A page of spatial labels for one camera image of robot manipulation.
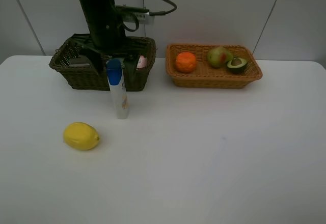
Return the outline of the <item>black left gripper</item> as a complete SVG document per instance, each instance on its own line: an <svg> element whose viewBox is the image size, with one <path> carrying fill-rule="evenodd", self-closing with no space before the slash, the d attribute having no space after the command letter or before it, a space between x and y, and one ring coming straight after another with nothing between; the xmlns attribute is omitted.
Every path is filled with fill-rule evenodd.
<svg viewBox="0 0 326 224"><path fill-rule="evenodd" d="M126 36L125 31L128 27L122 17L109 22L86 18L86 23L89 33L72 35L71 43L86 49L85 56L97 74L102 74L104 71L100 54L127 55L123 64L127 74L127 84L132 87L140 54L147 53L148 42L139 37Z"/></svg>

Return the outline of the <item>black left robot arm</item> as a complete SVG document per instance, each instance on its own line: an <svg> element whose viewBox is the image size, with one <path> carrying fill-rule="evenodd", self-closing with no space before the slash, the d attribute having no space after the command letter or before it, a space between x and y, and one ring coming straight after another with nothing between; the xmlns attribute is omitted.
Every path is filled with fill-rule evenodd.
<svg viewBox="0 0 326 224"><path fill-rule="evenodd" d="M140 56L152 56L155 43L148 38L127 37L122 8L115 0L79 0L89 29L88 34L74 34L70 42L80 46L78 55L90 64L73 72L69 84L76 89L108 90L105 64L117 58L123 64L123 75L128 91L141 91L149 70L137 74Z"/></svg>

